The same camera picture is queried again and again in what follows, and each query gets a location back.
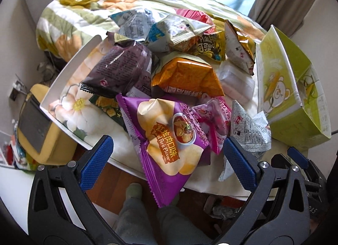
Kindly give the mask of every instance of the snack bag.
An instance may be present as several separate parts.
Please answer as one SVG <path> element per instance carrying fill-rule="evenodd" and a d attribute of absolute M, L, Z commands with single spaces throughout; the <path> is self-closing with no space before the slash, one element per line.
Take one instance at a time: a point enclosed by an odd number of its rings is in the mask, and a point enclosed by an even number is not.
<path fill-rule="evenodd" d="M 251 118 L 236 100 L 232 105 L 230 136 L 236 138 L 244 150 L 252 152 L 258 161 L 265 151 L 271 149 L 271 130 L 264 112 Z M 224 170 L 218 180 L 223 181 L 233 173 L 230 162 L 224 156 Z"/>
<path fill-rule="evenodd" d="M 114 46 L 94 66 L 81 84 L 81 90 L 114 98 L 117 94 L 149 97 L 152 54 L 141 43 L 107 32 Z"/>
<path fill-rule="evenodd" d="M 144 41 L 152 52 L 188 51 L 212 25 L 179 15 L 168 15 L 154 24 Z"/>
<path fill-rule="evenodd" d="M 117 124 L 123 127 L 126 132 L 128 132 L 116 98 L 107 98 L 104 96 L 94 95 L 89 99 L 89 101 L 103 110 L 111 119 L 113 119 Z"/>
<path fill-rule="evenodd" d="M 167 206 L 208 151 L 207 137 L 184 103 L 122 95 L 116 99 L 154 198 L 159 207 Z"/>
<path fill-rule="evenodd" d="M 274 139 L 299 151 L 331 138 L 324 90 L 311 61 L 273 25 L 257 46 L 258 109 Z"/>
<path fill-rule="evenodd" d="M 206 103 L 191 109 L 209 140 L 211 150 L 219 154 L 224 139 L 230 134 L 231 110 L 222 96 L 206 99 Z"/>
<path fill-rule="evenodd" d="M 120 27 L 119 34 L 136 41 L 146 39 L 153 24 L 168 16 L 154 9 L 138 8 L 109 16 Z"/>
<path fill-rule="evenodd" d="M 180 16 L 184 16 L 186 18 L 190 18 L 193 20 L 197 20 L 197 21 L 212 25 L 212 27 L 206 30 L 204 34 L 212 34 L 216 32 L 216 27 L 214 26 L 214 23 L 211 17 L 208 16 L 206 13 L 201 12 L 201 11 L 189 10 L 189 9 L 175 9 L 175 11 Z"/>
<path fill-rule="evenodd" d="M 256 44 L 242 30 L 234 27 L 229 20 L 224 22 L 226 55 L 232 63 L 250 75 L 254 75 Z"/>
<path fill-rule="evenodd" d="M 151 81 L 151 86 L 156 85 L 167 93 L 224 96 L 217 75 L 207 62 L 179 52 L 172 52 L 160 60 Z"/>
<path fill-rule="evenodd" d="M 225 60 L 225 37 L 224 31 L 204 33 L 194 46 L 188 51 L 189 54 L 203 54 L 211 59 L 221 62 Z"/>

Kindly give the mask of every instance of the bed sheet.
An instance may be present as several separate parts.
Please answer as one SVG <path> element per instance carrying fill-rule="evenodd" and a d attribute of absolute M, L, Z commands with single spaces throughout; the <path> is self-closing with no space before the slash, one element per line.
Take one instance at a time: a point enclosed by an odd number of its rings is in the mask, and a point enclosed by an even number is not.
<path fill-rule="evenodd" d="M 265 34 L 257 23 L 214 0 L 54 0 L 43 11 L 38 21 L 38 46 L 68 62 L 93 36 L 101 35 L 104 39 L 107 31 L 118 31 L 118 26 L 109 15 L 139 7 L 168 13 L 175 13 L 174 8 L 204 11 L 213 19 L 218 30 L 223 30 L 224 20 L 230 19 L 257 43 Z M 68 81 L 60 99 L 50 104 L 49 111 L 89 145 L 95 145 L 103 134 L 110 135 L 114 140 L 110 162 L 118 163 L 127 171 L 144 177 L 141 163 L 128 134 L 101 109 L 89 102 L 91 94 L 79 88 L 83 79 L 110 47 L 108 41 L 104 40 L 92 51 Z M 256 83 L 254 97 L 245 107 L 251 116 L 257 113 L 258 102 L 257 74 L 253 78 Z M 213 194 L 248 196 L 249 192 L 243 189 L 236 176 L 222 183 L 217 181 L 220 173 L 218 171 L 222 169 L 221 159 L 221 156 L 213 155 L 212 165 L 197 168 L 185 187 Z"/>

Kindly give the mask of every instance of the printed label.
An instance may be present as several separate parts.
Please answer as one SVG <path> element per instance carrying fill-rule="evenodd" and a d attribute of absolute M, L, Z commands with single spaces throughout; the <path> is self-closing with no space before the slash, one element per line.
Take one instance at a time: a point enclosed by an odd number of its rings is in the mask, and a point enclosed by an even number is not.
<path fill-rule="evenodd" d="M 165 164 L 175 162 L 180 158 L 174 136 L 166 125 L 157 122 L 151 134 L 157 139 Z"/>

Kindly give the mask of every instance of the person's leg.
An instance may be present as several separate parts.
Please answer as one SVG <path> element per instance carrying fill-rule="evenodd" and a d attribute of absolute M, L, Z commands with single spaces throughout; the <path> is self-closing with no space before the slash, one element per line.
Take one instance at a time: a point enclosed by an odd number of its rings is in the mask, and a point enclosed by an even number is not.
<path fill-rule="evenodd" d="M 126 190 L 126 201 L 119 213 L 115 232 L 129 244 L 157 245 L 141 197 L 141 185 L 130 184 Z"/>
<path fill-rule="evenodd" d="M 175 205 L 158 209 L 157 218 L 166 245 L 209 244 L 212 241 Z"/>

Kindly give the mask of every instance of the wooden floor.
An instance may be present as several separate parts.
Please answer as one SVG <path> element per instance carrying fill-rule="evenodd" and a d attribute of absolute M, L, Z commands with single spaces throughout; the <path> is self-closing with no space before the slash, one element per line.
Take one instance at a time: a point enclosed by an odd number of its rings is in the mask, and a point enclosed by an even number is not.
<path fill-rule="evenodd" d="M 84 151 L 85 149 L 78 145 L 74 159 L 79 159 Z M 139 179 L 107 163 L 93 189 L 87 191 L 87 195 L 93 203 L 118 214 L 125 200 L 125 190 L 129 184 L 133 182 L 138 182 L 143 187 L 142 201 L 148 212 L 154 236 L 159 244 L 163 244 L 159 235 L 159 226 L 156 219 L 158 207 L 147 181 Z M 211 218 L 203 211 L 204 203 L 208 196 L 208 194 L 185 189 L 184 192 L 180 192 L 180 200 L 177 206 L 195 226 L 201 229 L 207 236 L 214 239 L 218 235 L 214 229 L 214 224 L 221 225 L 221 221 Z"/>

